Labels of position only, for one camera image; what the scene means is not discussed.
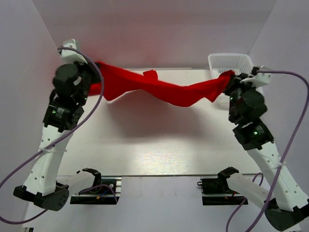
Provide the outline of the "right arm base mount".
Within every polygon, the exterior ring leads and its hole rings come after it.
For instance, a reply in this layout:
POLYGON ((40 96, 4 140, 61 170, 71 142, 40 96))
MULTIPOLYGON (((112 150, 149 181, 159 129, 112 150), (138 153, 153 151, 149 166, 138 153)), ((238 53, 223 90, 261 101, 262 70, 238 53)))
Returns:
POLYGON ((248 201, 238 192, 224 189, 217 178, 202 178, 197 182, 201 189, 203 206, 248 205, 248 201))

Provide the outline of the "red t shirt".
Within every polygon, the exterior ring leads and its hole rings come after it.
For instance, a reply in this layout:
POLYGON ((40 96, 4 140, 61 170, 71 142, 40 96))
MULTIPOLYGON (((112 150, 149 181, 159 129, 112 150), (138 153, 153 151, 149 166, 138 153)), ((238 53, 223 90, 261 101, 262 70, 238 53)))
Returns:
POLYGON ((103 75, 104 84, 92 84, 90 96, 99 95, 104 89, 103 97, 112 101, 127 92, 144 90, 164 102, 180 107, 189 107, 203 98, 214 102, 226 89, 231 77, 235 75, 234 71, 228 70, 216 79, 179 86, 159 80, 155 70, 138 74, 103 62, 97 64, 103 75))

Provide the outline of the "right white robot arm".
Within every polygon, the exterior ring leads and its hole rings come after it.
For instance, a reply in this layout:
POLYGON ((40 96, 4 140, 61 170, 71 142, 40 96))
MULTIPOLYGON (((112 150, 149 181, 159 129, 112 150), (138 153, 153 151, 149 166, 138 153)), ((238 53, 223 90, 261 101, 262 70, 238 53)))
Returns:
POLYGON ((273 71, 254 71, 252 75, 224 73, 230 82, 223 91, 229 96, 229 121, 236 127, 235 138, 255 161, 270 190, 245 178, 237 169, 228 167, 218 173, 218 188, 235 191, 261 209, 269 223, 283 232, 309 216, 309 197, 296 183, 284 164, 270 130, 261 116, 267 111, 258 87, 268 85, 273 71))

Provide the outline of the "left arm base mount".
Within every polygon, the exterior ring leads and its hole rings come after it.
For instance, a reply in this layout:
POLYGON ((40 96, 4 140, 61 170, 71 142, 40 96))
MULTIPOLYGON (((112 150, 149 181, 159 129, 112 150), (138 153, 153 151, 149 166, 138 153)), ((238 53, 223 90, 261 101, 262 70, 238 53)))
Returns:
POLYGON ((121 177, 101 177, 100 184, 108 185, 115 193, 117 200, 115 200, 113 193, 108 187, 98 187, 93 190, 72 195, 70 198, 71 205, 116 205, 121 193, 122 178, 121 177))

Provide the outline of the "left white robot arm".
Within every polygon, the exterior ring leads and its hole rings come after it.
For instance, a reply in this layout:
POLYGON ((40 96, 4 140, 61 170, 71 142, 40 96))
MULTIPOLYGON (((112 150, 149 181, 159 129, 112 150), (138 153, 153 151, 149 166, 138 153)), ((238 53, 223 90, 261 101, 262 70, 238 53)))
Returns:
POLYGON ((24 184, 15 187, 14 196, 42 209, 59 211, 71 195, 101 190, 100 172, 95 169, 84 168, 63 180, 56 178, 72 132, 84 113, 90 86, 99 82, 99 72, 90 63, 75 61, 57 68, 43 119, 41 154, 24 184))

